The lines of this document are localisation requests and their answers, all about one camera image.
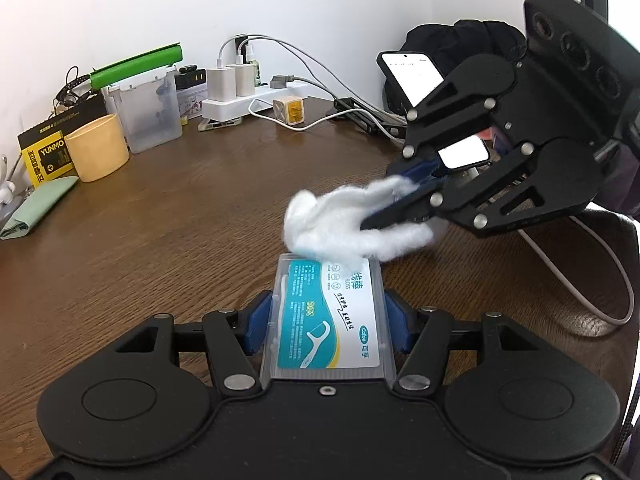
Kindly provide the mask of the green spray bottle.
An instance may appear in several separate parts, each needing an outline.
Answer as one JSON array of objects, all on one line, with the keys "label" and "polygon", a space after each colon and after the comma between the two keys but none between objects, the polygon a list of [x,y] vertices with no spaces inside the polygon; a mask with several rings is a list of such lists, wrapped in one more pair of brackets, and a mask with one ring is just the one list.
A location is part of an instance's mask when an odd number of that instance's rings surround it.
[{"label": "green spray bottle", "polygon": [[262,76],[260,76],[260,66],[257,60],[251,60],[250,64],[254,67],[254,84],[255,87],[260,87],[262,85]]}]

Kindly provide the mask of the white cotton wad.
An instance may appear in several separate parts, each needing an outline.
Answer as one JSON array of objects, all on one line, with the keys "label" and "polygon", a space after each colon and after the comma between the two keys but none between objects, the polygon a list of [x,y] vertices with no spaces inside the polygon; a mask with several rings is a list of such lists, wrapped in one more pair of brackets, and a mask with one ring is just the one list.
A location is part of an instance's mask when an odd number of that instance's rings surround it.
[{"label": "white cotton wad", "polygon": [[410,179],[393,176],[366,186],[343,185],[315,196],[296,193],[286,208],[283,241],[294,255],[321,263],[339,263],[356,269],[362,259],[389,262],[442,239],[448,223],[431,218],[389,228],[364,230],[361,223],[415,191]]}]

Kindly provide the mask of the white charger left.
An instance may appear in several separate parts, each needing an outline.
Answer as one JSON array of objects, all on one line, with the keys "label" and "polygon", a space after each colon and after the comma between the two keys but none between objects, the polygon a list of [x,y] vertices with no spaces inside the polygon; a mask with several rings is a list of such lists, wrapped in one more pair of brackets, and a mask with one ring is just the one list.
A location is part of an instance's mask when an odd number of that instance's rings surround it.
[{"label": "white charger left", "polygon": [[236,97],[235,68],[224,66],[206,70],[207,99],[229,102]]}]

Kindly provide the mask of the clear floss pick box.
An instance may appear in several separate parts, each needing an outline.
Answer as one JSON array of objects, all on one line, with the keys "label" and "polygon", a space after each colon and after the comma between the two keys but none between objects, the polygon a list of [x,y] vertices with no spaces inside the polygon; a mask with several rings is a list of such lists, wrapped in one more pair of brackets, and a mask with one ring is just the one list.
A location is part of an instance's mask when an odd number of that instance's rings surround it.
[{"label": "clear floss pick box", "polygon": [[349,269],[280,255],[260,382],[349,382],[396,376],[380,264]]}]

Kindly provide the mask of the yellow white plug cube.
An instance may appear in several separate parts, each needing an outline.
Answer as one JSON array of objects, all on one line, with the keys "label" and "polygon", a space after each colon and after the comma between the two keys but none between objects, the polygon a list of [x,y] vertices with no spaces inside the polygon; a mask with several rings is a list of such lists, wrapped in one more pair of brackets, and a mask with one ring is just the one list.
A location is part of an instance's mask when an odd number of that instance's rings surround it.
[{"label": "yellow white plug cube", "polygon": [[288,126],[305,122],[304,99],[300,96],[282,96],[272,100],[274,118]]}]

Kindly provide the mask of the black power adapter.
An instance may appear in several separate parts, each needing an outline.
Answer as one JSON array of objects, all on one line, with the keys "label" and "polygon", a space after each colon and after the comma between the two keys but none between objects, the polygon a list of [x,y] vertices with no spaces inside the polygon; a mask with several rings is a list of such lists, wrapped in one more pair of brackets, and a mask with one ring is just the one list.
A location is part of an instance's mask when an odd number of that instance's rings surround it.
[{"label": "black power adapter", "polygon": [[196,65],[181,66],[175,76],[178,91],[186,90],[206,83],[206,70]]}]

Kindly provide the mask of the white power strip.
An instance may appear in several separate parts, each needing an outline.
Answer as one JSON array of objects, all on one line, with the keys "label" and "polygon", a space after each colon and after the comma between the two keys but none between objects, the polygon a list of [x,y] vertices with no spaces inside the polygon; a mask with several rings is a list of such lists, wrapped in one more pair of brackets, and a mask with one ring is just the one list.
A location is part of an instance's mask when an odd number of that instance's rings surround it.
[{"label": "white power strip", "polygon": [[311,84],[301,81],[290,82],[284,89],[259,87],[252,96],[238,96],[234,100],[227,102],[210,99],[203,100],[202,117],[214,122],[230,122],[230,120],[250,114],[249,108],[254,112],[269,110],[272,107],[273,100],[285,98],[286,96],[300,96],[306,99],[308,96],[324,98],[326,95]]}]

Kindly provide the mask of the clear container green lid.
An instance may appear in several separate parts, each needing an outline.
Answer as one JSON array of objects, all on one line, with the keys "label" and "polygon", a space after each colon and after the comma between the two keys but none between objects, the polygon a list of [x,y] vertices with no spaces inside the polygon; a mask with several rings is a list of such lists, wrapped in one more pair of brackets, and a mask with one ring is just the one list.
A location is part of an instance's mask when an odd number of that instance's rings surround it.
[{"label": "clear container green lid", "polygon": [[182,135],[177,98],[180,44],[170,44],[107,65],[90,74],[93,90],[102,93],[115,114],[129,151],[139,154]]}]

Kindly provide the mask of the green folded cloth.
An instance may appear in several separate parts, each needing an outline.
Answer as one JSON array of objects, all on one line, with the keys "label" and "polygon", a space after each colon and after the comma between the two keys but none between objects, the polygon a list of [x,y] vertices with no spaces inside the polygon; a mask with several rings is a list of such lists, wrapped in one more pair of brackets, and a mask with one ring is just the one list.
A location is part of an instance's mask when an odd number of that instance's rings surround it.
[{"label": "green folded cloth", "polygon": [[78,177],[71,176],[39,185],[2,226],[1,239],[14,240],[28,235],[77,182]]}]

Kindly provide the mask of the smartphone lit screen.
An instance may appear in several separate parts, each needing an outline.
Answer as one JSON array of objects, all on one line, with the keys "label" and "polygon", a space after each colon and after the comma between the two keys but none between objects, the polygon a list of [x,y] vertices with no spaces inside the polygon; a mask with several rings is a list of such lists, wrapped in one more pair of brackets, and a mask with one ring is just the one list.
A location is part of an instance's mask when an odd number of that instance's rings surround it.
[{"label": "smartphone lit screen", "polygon": [[[433,61],[424,53],[383,51],[376,62],[390,85],[385,91],[390,102],[388,107],[397,115],[406,116],[444,81]],[[449,171],[484,165],[490,159],[487,146],[477,134],[439,150],[437,156]]]}]

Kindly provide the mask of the white charger right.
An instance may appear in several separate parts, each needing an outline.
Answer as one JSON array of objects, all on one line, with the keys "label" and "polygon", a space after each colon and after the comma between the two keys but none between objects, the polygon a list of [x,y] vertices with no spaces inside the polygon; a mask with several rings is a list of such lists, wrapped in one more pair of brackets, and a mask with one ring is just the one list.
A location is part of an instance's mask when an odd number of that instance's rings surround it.
[{"label": "white charger right", "polygon": [[235,64],[235,92],[237,96],[252,96],[255,93],[255,66],[250,63]]}]

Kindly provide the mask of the black clothing pile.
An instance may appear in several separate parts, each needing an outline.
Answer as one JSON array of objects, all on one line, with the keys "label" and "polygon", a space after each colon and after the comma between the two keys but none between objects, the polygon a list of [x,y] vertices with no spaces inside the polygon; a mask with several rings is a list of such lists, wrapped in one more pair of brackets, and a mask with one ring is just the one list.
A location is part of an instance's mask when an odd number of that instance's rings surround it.
[{"label": "black clothing pile", "polygon": [[426,55],[440,76],[477,54],[494,54],[510,62],[526,51],[526,38],[514,26],[500,21],[459,20],[453,25],[425,24],[407,32],[402,53]]}]

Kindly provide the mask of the white astronaut figurine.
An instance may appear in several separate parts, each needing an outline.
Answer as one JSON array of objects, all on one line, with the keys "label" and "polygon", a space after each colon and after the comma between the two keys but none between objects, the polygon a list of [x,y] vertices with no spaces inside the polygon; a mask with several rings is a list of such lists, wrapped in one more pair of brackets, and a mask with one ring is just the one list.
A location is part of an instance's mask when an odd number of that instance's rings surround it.
[{"label": "white astronaut figurine", "polygon": [[9,178],[9,165],[6,155],[1,156],[0,220],[5,224],[12,216],[20,199],[16,195],[16,186]]}]

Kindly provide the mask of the white charger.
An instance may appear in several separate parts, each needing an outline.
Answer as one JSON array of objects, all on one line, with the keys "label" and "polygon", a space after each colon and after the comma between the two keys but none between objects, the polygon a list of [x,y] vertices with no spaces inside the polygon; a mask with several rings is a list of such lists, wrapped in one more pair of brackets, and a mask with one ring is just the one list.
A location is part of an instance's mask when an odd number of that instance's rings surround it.
[{"label": "white charger", "polygon": [[255,66],[250,63],[235,64],[235,92],[237,96],[252,96],[255,93]]},{"label": "white charger", "polygon": [[207,99],[229,102],[236,97],[235,68],[224,66],[206,70]]}]

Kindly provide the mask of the yellow black battery box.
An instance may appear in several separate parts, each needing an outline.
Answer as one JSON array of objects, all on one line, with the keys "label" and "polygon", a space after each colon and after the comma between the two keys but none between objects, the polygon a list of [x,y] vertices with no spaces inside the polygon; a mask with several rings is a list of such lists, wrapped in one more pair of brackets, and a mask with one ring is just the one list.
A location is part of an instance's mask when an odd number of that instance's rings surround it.
[{"label": "yellow black battery box", "polygon": [[18,145],[32,186],[38,188],[44,182],[62,177],[73,170],[65,137],[106,114],[104,97],[92,96],[21,133],[17,138]]}]

